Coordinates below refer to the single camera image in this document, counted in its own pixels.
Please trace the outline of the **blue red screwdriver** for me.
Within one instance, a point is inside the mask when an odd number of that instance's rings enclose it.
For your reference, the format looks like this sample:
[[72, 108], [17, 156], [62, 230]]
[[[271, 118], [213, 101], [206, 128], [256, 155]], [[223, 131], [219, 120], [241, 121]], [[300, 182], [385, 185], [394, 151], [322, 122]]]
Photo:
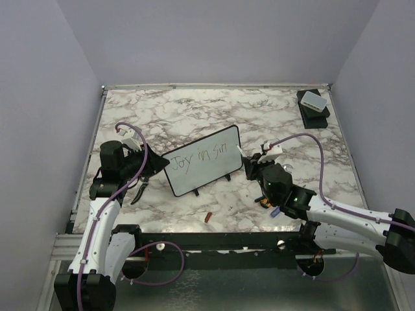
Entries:
[[276, 207], [271, 213], [270, 213], [270, 217], [271, 218], [275, 218], [279, 213], [280, 213], [280, 208]]

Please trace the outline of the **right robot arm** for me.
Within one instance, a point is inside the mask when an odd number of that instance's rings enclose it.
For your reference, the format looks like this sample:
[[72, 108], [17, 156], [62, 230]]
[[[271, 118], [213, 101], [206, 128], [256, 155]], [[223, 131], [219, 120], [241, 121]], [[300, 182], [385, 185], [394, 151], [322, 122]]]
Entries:
[[389, 267], [414, 274], [414, 218], [403, 209], [392, 213], [341, 205], [293, 183], [279, 163], [243, 157], [246, 178], [258, 182], [264, 199], [289, 218], [305, 221], [310, 231], [298, 237], [304, 253], [341, 249], [381, 259]]

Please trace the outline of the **blue handled pliers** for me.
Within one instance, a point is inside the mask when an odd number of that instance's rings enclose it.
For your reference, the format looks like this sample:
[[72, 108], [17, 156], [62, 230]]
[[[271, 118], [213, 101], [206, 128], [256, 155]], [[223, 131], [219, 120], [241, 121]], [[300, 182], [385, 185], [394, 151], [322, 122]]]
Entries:
[[262, 195], [262, 196], [260, 196], [260, 197], [256, 198], [256, 199], [254, 200], [254, 202], [255, 202], [255, 203], [258, 203], [258, 202], [260, 202], [260, 201], [262, 201], [262, 200], [265, 200], [265, 199], [266, 199], [266, 197], [265, 197], [264, 195]]

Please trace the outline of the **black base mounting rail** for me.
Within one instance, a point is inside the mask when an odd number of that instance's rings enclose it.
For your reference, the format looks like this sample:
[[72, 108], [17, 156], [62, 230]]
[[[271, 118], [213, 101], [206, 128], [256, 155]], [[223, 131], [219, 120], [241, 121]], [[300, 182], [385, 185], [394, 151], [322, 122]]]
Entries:
[[335, 253], [311, 240], [314, 229], [303, 225], [288, 233], [142, 233], [138, 225], [117, 225], [106, 247], [123, 260], [125, 273], [141, 273], [145, 266], [155, 271], [292, 270], [298, 255]]

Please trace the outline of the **white whiteboard marker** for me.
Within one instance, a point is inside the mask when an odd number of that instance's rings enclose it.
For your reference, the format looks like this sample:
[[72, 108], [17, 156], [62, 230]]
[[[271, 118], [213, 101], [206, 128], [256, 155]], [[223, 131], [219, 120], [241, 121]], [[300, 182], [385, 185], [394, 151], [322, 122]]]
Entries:
[[244, 153], [244, 151], [241, 149], [241, 147], [239, 145], [236, 145], [236, 147], [237, 147], [238, 151], [240, 152], [241, 156], [246, 158], [247, 155]]

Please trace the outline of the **yellow utility knife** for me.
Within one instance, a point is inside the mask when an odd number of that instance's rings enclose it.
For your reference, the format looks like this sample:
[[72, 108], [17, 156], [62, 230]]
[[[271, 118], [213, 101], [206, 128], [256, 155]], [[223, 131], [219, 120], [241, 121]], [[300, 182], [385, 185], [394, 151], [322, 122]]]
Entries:
[[273, 207], [273, 205], [266, 198], [259, 200], [258, 204], [264, 209]]

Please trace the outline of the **small black-framed whiteboard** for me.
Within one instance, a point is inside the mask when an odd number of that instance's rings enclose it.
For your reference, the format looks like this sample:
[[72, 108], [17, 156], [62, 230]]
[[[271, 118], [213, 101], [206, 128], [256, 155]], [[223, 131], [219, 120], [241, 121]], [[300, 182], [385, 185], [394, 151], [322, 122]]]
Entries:
[[166, 152], [165, 175], [174, 196], [198, 190], [243, 166], [239, 128], [231, 125]]

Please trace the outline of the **red marker cap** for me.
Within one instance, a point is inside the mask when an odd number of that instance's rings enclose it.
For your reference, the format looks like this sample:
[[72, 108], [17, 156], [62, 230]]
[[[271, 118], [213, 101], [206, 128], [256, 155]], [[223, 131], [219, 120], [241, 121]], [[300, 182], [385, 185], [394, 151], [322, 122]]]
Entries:
[[212, 214], [213, 214], [212, 212], [208, 212], [208, 213], [207, 213], [206, 217], [204, 218], [204, 222], [205, 222], [205, 223], [208, 223], [208, 222], [209, 222], [209, 220], [210, 220], [210, 218], [211, 218]]

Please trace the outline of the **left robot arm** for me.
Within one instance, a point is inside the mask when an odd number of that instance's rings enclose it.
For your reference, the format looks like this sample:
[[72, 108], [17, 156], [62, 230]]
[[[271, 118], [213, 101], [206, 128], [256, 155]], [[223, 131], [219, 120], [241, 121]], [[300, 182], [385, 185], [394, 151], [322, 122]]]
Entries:
[[62, 310], [113, 310], [116, 281], [127, 256], [143, 248], [138, 225], [115, 225], [130, 184], [155, 176], [169, 165], [147, 143], [107, 141], [101, 166], [89, 189], [88, 220], [68, 271], [54, 281]]

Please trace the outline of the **white small box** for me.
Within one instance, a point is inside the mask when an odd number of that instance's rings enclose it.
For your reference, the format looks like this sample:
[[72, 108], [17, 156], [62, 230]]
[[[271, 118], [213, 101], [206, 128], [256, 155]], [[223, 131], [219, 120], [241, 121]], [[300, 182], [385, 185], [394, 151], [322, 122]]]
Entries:
[[300, 104], [321, 113], [327, 106], [327, 99], [311, 91], [306, 91], [300, 100]]

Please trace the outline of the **black flat box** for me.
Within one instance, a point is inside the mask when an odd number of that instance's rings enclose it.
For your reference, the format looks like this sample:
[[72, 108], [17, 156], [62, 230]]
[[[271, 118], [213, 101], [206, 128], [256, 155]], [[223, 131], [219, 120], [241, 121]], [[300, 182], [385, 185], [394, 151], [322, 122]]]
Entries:
[[308, 107], [302, 106], [300, 100], [302, 99], [306, 91], [311, 91], [317, 95], [320, 95], [320, 92], [317, 89], [307, 89], [298, 91], [296, 96], [298, 99], [298, 107], [300, 114], [302, 116], [302, 121], [305, 129], [325, 129], [328, 127], [327, 118], [330, 116], [330, 112], [326, 106], [323, 112], [319, 113]]

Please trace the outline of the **silver combination wrench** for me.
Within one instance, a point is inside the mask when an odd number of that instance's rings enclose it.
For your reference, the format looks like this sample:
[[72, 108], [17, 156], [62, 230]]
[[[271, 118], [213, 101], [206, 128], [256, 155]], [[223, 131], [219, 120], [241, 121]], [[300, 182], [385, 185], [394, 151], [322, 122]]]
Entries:
[[286, 172], [288, 172], [290, 174], [292, 173], [293, 167], [291, 165], [283, 165], [283, 168]]

